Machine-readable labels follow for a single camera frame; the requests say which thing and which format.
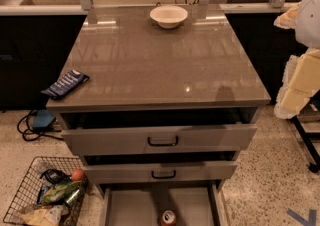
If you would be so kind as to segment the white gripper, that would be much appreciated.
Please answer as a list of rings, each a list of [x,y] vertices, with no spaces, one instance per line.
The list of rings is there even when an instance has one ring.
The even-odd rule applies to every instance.
[[[283,74],[274,114],[280,119],[298,115],[320,90],[320,50],[308,49],[300,57],[291,55]]]

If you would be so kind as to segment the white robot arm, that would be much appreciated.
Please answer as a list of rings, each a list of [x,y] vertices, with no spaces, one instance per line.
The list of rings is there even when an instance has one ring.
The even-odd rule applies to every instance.
[[[307,47],[286,63],[274,114],[281,119],[298,115],[320,90],[320,0],[302,0],[281,14],[274,25],[294,29],[296,40]]]

